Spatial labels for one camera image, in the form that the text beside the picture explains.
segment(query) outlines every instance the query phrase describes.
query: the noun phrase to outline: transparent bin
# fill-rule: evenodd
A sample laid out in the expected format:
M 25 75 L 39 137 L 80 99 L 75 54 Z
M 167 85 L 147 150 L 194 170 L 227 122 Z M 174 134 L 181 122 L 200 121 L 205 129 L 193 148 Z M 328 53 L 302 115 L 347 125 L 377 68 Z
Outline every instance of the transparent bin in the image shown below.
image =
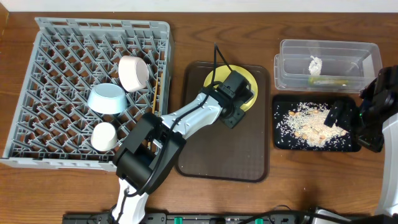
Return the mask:
M 322 60 L 311 75 L 311 56 Z M 274 59 L 275 87 L 292 91 L 358 93 L 382 68 L 379 47 L 372 43 L 329 40 L 283 40 Z

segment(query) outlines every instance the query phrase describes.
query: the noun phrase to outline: white cup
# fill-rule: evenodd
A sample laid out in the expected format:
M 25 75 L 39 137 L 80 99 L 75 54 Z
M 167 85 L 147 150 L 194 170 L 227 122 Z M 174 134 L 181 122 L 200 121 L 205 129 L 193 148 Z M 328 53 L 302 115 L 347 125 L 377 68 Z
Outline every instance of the white cup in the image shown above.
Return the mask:
M 139 57 L 123 56 L 118 68 L 120 82 L 123 88 L 132 93 L 146 87 L 149 71 L 145 61 Z
M 112 149 L 118 141 L 116 130 L 111 123 L 102 122 L 97 124 L 91 134 L 91 145 L 98 151 Z
M 87 104 L 95 112 L 117 114 L 127 108 L 127 98 L 120 86 L 101 83 L 91 89 Z

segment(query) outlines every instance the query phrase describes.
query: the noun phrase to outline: wooden table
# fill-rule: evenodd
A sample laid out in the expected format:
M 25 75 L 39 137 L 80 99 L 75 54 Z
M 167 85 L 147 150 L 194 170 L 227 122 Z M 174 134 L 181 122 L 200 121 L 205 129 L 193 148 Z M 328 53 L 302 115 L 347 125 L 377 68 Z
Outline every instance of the wooden table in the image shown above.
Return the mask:
M 181 106 L 185 68 L 194 61 L 212 61 L 213 42 L 230 63 L 261 65 L 271 75 L 283 39 L 373 42 L 380 47 L 384 66 L 398 63 L 397 14 L 11 13 L 0 43 L 1 149 L 39 30 L 37 16 L 167 21 L 175 39 L 169 112 Z M 260 184 L 186 178 L 173 170 L 149 197 L 147 207 L 172 213 L 259 213 L 278 204 L 302 210 L 320 205 L 340 213 L 376 209 L 383 152 L 294 152 L 273 149 L 272 143 L 270 147 L 271 171 Z M 1 223 L 60 223 L 66 212 L 107 210 L 119 193 L 116 175 L 97 170 L 0 165 L 0 176 Z

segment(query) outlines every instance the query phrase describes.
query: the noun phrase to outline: dish rack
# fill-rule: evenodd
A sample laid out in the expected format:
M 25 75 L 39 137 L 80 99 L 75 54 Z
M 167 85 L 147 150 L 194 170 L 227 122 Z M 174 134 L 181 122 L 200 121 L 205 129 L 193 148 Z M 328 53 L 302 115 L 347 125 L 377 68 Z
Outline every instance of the dish rack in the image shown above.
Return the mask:
M 0 162 L 11 167 L 116 171 L 115 150 L 139 118 L 149 111 L 167 113 L 174 50 L 170 26 L 108 19 L 35 21 L 40 31 Z M 87 106 L 91 88 L 99 83 L 121 86 L 118 62 L 124 55 L 144 59 L 149 69 L 146 88 L 126 93 L 128 107 L 122 113 L 92 111 Z M 90 143 L 93 128 L 103 121 L 118 133 L 116 148 L 107 152 L 96 151 Z

